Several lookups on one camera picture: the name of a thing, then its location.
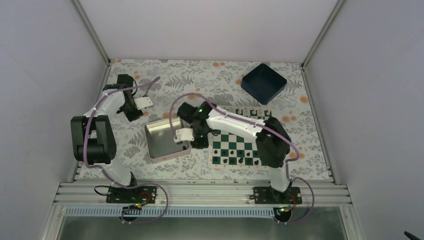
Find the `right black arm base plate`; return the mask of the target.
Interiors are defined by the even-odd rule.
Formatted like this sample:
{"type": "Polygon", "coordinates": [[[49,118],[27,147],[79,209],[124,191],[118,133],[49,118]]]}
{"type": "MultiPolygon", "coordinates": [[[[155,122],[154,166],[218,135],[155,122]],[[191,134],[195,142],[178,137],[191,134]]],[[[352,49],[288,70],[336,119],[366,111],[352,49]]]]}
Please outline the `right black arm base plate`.
{"type": "Polygon", "coordinates": [[[253,194],[249,196],[257,205],[289,205],[302,204],[302,194],[299,187],[289,187],[286,191],[280,192],[272,187],[256,186],[253,188],[253,194]]]}

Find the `metal tin of chess pieces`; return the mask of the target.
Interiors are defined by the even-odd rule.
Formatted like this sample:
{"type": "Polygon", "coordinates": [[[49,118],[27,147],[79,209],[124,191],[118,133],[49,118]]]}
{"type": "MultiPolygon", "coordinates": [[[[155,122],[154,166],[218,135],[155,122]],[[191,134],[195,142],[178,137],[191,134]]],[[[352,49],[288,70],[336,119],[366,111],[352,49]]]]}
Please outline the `metal tin of chess pieces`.
{"type": "Polygon", "coordinates": [[[189,155],[189,142],[174,142],[174,134],[169,119],[149,122],[144,127],[148,156],[155,164],[189,155]]]}

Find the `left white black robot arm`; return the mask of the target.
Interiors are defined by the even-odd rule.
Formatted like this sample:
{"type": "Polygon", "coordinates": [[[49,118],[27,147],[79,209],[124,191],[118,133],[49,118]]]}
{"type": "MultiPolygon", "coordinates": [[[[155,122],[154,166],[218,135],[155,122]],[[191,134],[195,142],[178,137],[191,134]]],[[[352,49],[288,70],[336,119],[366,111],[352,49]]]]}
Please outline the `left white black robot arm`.
{"type": "Polygon", "coordinates": [[[139,119],[143,112],[135,103],[135,80],[120,74],[115,84],[103,88],[101,98],[84,115],[70,121],[72,149],[77,161],[88,169],[99,170],[110,180],[111,186],[120,188],[119,196],[131,203],[139,197],[134,174],[115,160],[117,142],[111,119],[123,113],[129,122],[139,119]]]}

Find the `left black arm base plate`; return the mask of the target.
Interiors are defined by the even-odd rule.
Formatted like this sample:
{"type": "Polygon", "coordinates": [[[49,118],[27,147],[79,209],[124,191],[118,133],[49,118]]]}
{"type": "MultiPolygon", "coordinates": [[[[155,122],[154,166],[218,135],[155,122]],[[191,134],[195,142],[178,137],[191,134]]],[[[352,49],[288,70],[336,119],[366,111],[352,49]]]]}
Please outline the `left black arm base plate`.
{"type": "Polygon", "coordinates": [[[156,195],[156,186],[147,185],[134,189],[109,187],[105,201],[109,204],[154,204],[156,195]]]}

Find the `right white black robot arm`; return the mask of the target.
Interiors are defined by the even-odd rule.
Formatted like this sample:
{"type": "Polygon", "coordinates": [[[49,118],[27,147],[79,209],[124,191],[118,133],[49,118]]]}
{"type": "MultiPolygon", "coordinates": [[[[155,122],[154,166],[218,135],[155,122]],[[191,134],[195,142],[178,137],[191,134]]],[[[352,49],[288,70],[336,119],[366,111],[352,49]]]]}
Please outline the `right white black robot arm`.
{"type": "Polygon", "coordinates": [[[230,112],[208,101],[199,107],[184,102],[177,116],[188,128],[173,129],[173,141],[189,142],[193,148],[208,146],[207,135],[214,130],[226,131],[255,143],[259,158],[270,168],[271,198],[278,204],[290,197],[291,182],[286,156],[294,149],[291,138],[275,117],[254,119],[230,112]]]}

